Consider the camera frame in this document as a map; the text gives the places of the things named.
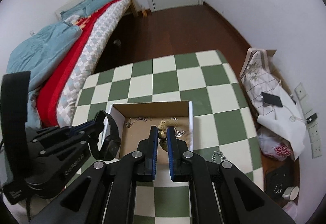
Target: blue blanket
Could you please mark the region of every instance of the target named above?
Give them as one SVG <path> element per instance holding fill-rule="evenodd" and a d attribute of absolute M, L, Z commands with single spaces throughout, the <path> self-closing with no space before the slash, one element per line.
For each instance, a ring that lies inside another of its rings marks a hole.
<path fill-rule="evenodd" d="M 81 33 L 78 26 L 69 26 L 64 22 L 54 23 L 22 42 L 10 54 L 6 73 L 31 72 L 26 126 L 40 128 L 40 118 L 35 108 L 36 94 Z"/>
<path fill-rule="evenodd" d="M 87 17 L 111 1 L 113 0 L 84 0 L 73 8 L 61 12 L 61 18 L 66 20 L 73 14 L 77 14 L 80 17 Z"/>

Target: open box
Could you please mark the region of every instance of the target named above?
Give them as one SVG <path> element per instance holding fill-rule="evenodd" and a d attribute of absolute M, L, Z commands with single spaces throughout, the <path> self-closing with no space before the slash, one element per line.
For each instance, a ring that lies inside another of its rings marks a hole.
<path fill-rule="evenodd" d="M 184 127 L 188 128 L 189 134 L 178 139 L 186 140 L 188 149 L 193 151 L 193 111 L 191 101 L 113 104 L 107 106 L 106 112 L 115 120 L 121 138 L 121 146 L 116 155 L 117 159 L 121 159 L 124 155 L 137 150 L 139 141 L 149 137 L 152 125 L 157 126 L 161 120 L 171 118 L 177 118 L 177 122 L 182 124 L 183 129 L 177 127 L 178 131 L 184 130 Z M 145 117 L 146 121 L 137 120 L 138 117 Z M 125 123 L 127 122 L 132 125 L 126 127 Z M 110 134 L 107 119 L 104 125 L 102 139 L 99 143 L 101 145 L 105 137 Z M 157 163 L 169 163 L 167 152 L 160 146 L 157 148 Z"/>

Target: bed leg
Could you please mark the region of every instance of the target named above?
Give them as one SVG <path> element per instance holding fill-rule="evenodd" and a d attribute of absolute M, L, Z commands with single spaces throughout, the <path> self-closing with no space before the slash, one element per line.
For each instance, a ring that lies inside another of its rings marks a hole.
<path fill-rule="evenodd" d="M 133 0 L 131 0 L 130 9 L 131 9 L 133 16 L 138 17 L 138 12 L 136 11 L 135 3 Z"/>

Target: phone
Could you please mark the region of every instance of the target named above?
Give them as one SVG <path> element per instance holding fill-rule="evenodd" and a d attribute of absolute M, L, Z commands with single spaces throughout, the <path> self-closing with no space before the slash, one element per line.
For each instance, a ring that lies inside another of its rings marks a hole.
<path fill-rule="evenodd" d="M 268 94 L 268 93 L 261 93 L 261 96 L 263 98 L 264 104 L 283 107 L 281 98 L 279 96 L 273 95 L 273 94 Z"/>

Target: green and white checkered tablecloth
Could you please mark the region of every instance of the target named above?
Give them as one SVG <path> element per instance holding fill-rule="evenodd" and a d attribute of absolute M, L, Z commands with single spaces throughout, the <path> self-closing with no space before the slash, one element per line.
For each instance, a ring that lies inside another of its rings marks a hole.
<path fill-rule="evenodd" d="M 91 75 L 79 93 L 72 125 L 114 103 L 179 100 L 193 102 L 194 152 L 211 161 L 214 151 L 222 151 L 262 189 L 255 126 L 220 51 L 167 56 Z M 80 172 L 93 162 L 91 157 Z M 173 183 L 168 166 L 158 165 L 154 183 L 138 183 L 134 224 L 189 224 L 190 216 L 188 183 Z"/>

